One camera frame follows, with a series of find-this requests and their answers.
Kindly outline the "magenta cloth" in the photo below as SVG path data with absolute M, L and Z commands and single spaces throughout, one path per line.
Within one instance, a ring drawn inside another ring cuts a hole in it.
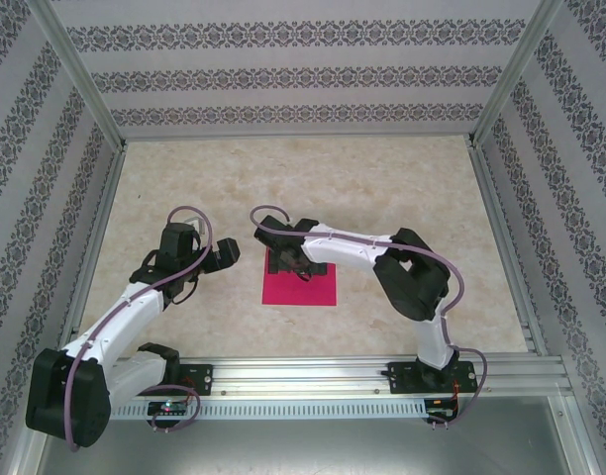
M 264 260 L 261 302 L 264 305 L 335 307 L 338 302 L 337 267 L 335 264 L 314 264 L 309 280 L 277 262 L 272 251 Z

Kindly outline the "grey metal base sheet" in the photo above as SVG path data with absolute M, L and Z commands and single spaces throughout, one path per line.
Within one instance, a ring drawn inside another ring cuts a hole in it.
M 171 434 L 109 426 L 52 442 L 39 475 L 578 475 L 541 417 L 434 430 L 412 420 L 201 422 Z

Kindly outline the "small circuit board green light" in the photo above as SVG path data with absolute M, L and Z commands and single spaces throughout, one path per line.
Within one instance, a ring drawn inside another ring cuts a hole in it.
M 187 404 L 183 401 L 151 401 L 148 405 L 149 416 L 180 417 L 187 413 Z

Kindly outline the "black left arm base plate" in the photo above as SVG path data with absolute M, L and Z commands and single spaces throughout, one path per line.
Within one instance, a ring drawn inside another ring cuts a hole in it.
M 177 384 L 192 388 L 200 397 L 210 396 L 213 384 L 214 366 L 211 364 L 182 363 Z

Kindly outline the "long aluminium mounting rail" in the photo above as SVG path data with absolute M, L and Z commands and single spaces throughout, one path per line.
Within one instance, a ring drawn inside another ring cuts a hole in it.
M 566 396 L 573 386 L 559 356 L 534 353 L 489 353 L 481 395 Z M 382 372 L 390 362 L 412 361 L 412 355 L 184 358 L 189 364 L 211 364 L 214 399 L 307 399 L 385 397 L 389 383 Z

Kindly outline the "aluminium side rail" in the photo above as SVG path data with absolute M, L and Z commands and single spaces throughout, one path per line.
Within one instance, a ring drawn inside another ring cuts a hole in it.
M 514 243 L 510 237 L 505 215 L 501 209 L 484 155 L 472 143 L 467 146 L 467 149 L 520 326 L 529 334 L 526 337 L 526 340 L 530 341 L 528 348 L 538 356 L 548 356 L 550 353 L 543 339 L 533 301 L 525 283 Z
M 66 306 L 67 313 L 56 345 L 57 349 L 69 343 L 74 336 L 78 335 L 88 296 L 91 290 L 94 272 L 99 259 L 103 238 L 109 223 L 111 209 L 118 189 L 120 176 L 125 162 L 128 145 L 123 143 L 116 150 L 108 169 L 102 194 L 100 196 L 96 214 L 94 215 L 93 227 L 87 238 L 87 246 L 80 261 L 78 273 L 74 282 L 70 301 Z

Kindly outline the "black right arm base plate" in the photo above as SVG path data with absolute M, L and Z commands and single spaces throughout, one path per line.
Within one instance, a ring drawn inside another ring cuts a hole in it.
M 470 394 L 478 387 L 469 361 L 452 361 L 442 370 L 420 361 L 389 362 L 382 374 L 388 379 L 391 394 L 444 394 L 454 389 Z

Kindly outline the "aluminium frame post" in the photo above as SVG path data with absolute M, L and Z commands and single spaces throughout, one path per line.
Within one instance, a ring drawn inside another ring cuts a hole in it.
M 546 30 L 554 19 L 562 0 L 540 0 L 530 22 L 522 33 L 514 52 L 510 56 L 495 89 L 472 131 L 468 134 L 467 144 L 477 147 L 485 142 L 493 124 L 497 120 L 505 103 L 523 74 Z
M 80 57 L 66 27 L 62 24 L 51 0 L 26 0 L 52 48 L 66 69 L 105 138 L 114 149 L 122 149 L 125 139 L 120 133 L 110 109 L 105 104 L 91 73 Z

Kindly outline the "aluminium frame beam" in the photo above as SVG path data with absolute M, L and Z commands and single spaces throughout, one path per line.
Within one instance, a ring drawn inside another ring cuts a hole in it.
M 549 396 L 560 446 L 570 475 L 603 475 L 573 396 Z
M 22 426 L 13 438 L 2 475 L 38 475 L 48 440 L 46 434 Z

